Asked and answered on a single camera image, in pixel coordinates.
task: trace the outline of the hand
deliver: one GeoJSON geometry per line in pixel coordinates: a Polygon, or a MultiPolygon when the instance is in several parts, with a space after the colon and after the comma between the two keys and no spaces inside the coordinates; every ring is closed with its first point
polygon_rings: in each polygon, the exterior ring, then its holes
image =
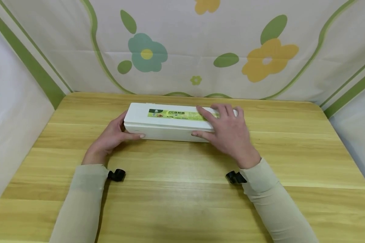
{"type": "Polygon", "coordinates": [[[213,126],[215,133],[193,131],[193,136],[206,139],[219,151],[230,155],[241,169],[250,169],[260,162],[261,156],[250,142],[250,133],[241,107],[235,108],[238,111],[235,116],[230,104],[211,105],[211,108],[219,111],[219,118],[201,106],[196,108],[213,126]]]}
{"type": "Polygon", "coordinates": [[[113,149],[121,142],[139,140],[145,137],[144,134],[123,132],[123,120],[126,114],[127,111],[123,112],[108,124],[101,135],[89,147],[82,164],[105,164],[106,156],[112,153],[113,149]]]}

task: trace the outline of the flower print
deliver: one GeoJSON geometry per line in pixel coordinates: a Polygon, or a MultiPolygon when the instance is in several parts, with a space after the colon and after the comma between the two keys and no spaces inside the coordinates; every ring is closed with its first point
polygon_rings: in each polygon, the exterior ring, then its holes
{"type": "Polygon", "coordinates": [[[270,39],[261,48],[254,49],[247,55],[242,74],[246,75],[250,82],[259,82],[269,74],[277,74],[285,69],[288,61],[298,51],[296,45],[282,46],[278,38],[270,39]]]}
{"type": "Polygon", "coordinates": [[[192,85],[199,85],[201,83],[200,76],[192,76],[191,78],[192,85]]]}
{"type": "Polygon", "coordinates": [[[198,15],[203,15],[206,11],[213,13],[220,5],[220,0],[196,0],[195,11],[198,15]]]}
{"type": "Polygon", "coordinates": [[[159,72],[161,63],[168,59],[165,47],[144,33],[137,33],[128,41],[134,67],[141,72],[159,72]]]}

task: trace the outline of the sleeve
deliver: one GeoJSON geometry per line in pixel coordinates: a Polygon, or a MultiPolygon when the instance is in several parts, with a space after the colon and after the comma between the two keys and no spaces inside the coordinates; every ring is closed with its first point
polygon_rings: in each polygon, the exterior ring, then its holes
{"type": "Polygon", "coordinates": [[[101,164],[76,168],[49,243],[95,243],[108,172],[101,164]]]}
{"type": "Polygon", "coordinates": [[[307,220],[275,176],[265,159],[250,169],[241,169],[242,184],[275,243],[319,242],[307,220]]]}

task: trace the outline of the cloth wall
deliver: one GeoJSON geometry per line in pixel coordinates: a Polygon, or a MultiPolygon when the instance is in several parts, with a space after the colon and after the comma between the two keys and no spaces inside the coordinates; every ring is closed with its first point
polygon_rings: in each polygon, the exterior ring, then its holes
{"type": "Polygon", "coordinates": [[[365,0],[0,0],[0,18],[65,93],[309,100],[331,116],[365,88],[365,0]]]}
{"type": "Polygon", "coordinates": [[[365,177],[365,90],[330,121],[365,177]]]}
{"type": "Polygon", "coordinates": [[[0,34],[0,196],[53,111],[0,34]]]}

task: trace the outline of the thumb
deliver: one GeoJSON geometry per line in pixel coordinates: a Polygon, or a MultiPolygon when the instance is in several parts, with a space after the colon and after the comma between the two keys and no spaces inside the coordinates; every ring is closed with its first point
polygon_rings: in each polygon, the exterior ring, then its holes
{"type": "Polygon", "coordinates": [[[123,141],[139,140],[144,137],[145,137],[145,135],[142,133],[123,133],[123,141]]]}
{"type": "Polygon", "coordinates": [[[212,133],[205,132],[205,131],[193,131],[192,136],[195,136],[198,138],[204,138],[208,142],[213,141],[215,138],[215,135],[213,135],[212,133]]]}

